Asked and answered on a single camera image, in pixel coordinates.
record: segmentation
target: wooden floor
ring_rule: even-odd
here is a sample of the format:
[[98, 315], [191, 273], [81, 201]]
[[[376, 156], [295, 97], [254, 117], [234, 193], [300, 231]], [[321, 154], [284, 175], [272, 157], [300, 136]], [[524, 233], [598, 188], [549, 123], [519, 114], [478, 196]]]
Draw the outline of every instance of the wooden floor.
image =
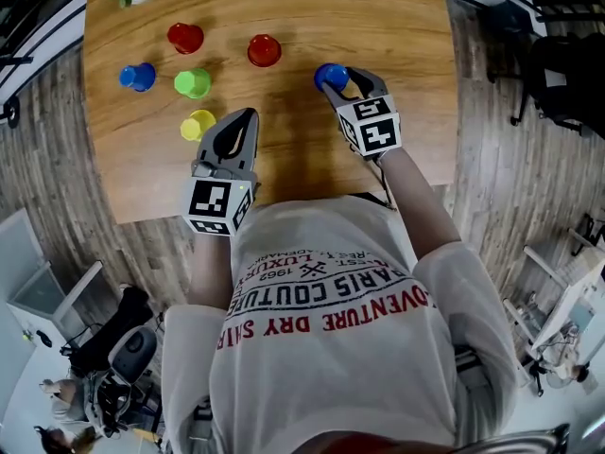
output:
[[[563, 231], [602, 203], [605, 140], [540, 120], [532, 106], [521, 126], [511, 126], [520, 84], [486, 80], [491, 45], [475, 10], [455, 1], [448, 8], [458, 61], [458, 172], [437, 192], [503, 297], [535, 289], [552, 301], [557, 291], [525, 260], [523, 245], [554, 265], [567, 260]], [[147, 290], [156, 311], [183, 302], [192, 237], [182, 221], [116, 225], [112, 218], [87, 132], [81, 49], [58, 59], [20, 98], [18, 129], [0, 125], [0, 220], [26, 207], [66, 290], [103, 261], [107, 286], [78, 304], [88, 321], [107, 320], [123, 282]]]

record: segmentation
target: blue cup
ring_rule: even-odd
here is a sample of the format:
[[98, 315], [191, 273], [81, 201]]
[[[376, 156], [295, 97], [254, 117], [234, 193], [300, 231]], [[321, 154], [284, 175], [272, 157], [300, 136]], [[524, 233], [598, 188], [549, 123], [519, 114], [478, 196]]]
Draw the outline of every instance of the blue cup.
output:
[[337, 91], [341, 92], [349, 83], [349, 73], [344, 65], [328, 62], [318, 67], [313, 80], [315, 86], [322, 92], [321, 84], [324, 81], [329, 82]]
[[120, 72], [120, 84], [131, 87], [137, 93], [148, 91], [155, 82], [155, 69], [148, 62], [140, 65], [127, 65]]

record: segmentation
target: white t-shirt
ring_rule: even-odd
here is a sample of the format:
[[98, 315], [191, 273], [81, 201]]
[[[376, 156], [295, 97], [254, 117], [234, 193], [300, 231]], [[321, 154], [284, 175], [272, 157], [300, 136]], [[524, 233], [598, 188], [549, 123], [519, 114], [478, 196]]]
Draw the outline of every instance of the white t-shirt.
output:
[[229, 310], [166, 314], [175, 452], [288, 454], [329, 432], [441, 445], [494, 435], [516, 390], [500, 298], [462, 243], [412, 276], [403, 230], [355, 197], [251, 211], [233, 243]]

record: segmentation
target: wooden table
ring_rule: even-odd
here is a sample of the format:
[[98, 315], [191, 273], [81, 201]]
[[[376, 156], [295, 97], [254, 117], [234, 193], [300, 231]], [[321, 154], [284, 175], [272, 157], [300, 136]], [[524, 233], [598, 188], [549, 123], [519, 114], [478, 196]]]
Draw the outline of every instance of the wooden table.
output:
[[[166, 39], [177, 22], [200, 25], [201, 50], [178, 54]], [[268, 33], [280, 61], [247, 59], [251, 37]], [[120, 87], [128, 64], [151, 62], [154, 87]], [[120, 9], [88, 0], [84, 74], [90, 133], [118, 223], [178, 215], [182, 184], [197, 143], [179, 126], [196, 109], [217, 118], [244, 107], [260, 114], [257, 203], [332, 197], [380, 189], [349, 151], [337, 120], [313, 83], [333, 61], [382, 77], [402, 116], [405, 147], [432, 184], [454, 179], [458, 97], [444, 0], [149, 0]], [[173, 78], [203, 67], [214, 80], [202, 100], [180, 96]]]

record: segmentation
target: red cup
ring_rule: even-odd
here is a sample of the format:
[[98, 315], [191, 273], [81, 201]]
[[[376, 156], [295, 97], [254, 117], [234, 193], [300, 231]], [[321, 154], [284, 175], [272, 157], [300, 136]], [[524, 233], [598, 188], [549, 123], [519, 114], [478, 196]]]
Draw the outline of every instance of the red cup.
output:
[[256, 35], [248, 46], [248, 59], [258, 67], [269, 67], [282, 57], [280, 43], [270, 35]]
[[192, 54], [204, 42], [204, 33], [198, 26], [175, 24], [168, 30], [168, 40], [181, 54]]

